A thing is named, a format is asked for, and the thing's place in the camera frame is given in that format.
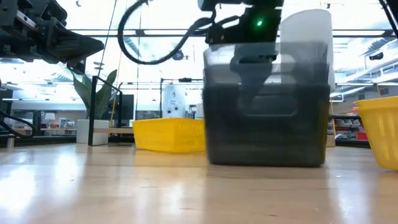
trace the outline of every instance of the table surface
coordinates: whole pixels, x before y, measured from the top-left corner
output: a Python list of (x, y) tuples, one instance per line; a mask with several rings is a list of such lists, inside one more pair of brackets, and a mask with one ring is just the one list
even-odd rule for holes
[(0, 223), (383, 223), (398, 173), (370, 149), (317, 169), (208, 165), (204, 154), (58, 145), (0, 152)]

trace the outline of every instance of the yellow plastic basket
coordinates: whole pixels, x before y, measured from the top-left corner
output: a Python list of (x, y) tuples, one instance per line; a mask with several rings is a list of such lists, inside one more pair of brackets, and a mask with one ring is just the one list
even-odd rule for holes
[(398, 170), (398, 96), (355, 103), (377, 163)]
[(203, 120), (162, 118), (133, 121), (138, 149), (159, 152), (189, 153), (205, 151)]

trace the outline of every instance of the white pot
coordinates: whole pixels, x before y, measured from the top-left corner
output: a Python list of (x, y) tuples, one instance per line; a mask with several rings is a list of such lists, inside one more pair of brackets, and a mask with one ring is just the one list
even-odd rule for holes
[[(88, 129), (90, 120), (81, 119), (77, 121), (76, 143), (88, 144)], [(94, 128), (109, 128), (109, 121), (94, 120)], [(93, 145), (107, 144), (107, 133), (94, 133)]]

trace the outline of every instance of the potted plant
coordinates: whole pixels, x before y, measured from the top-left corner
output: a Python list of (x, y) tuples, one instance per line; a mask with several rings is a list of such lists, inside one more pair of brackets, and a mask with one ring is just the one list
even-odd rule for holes
[[(113, 84), (118, 71), (111, 72), (106, 81)], [(96, 92), (96, 101), (91, 102), (91, 87), (92, 81), (87, 77), (86, 74), (82, 74), (82, 82), (80, 82), (75, 75), (73, 75), (73, 86), (76, 92), (79, 94), (81, 100), (84, 102), (87, 111), (86, 119), (80, 119), (77, 121), (77, 143), (88, 143), (88, 129), (90, 116), (94, 116), (94, 128), (108, 128), (109, 121), (100, 120), (102, 115), (108, 110), (109, 101), (112, 97), (116, 96), (116, 92), (112, 93), (112, 88), (108, 85), (103, 85), (99, 91)], [(95, 114), (90, 114), (90, 108), (95, 106)], [(94, 133), (93, 144), (107, 144), (108, 134), (106, 133)]]

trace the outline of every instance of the red object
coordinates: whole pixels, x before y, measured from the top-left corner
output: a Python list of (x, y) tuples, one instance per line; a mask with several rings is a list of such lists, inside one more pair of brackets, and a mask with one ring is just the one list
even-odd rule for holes
[(368, 136), (366, 133), (356, 133), (356, 138), (358, 140), (368, 140)]

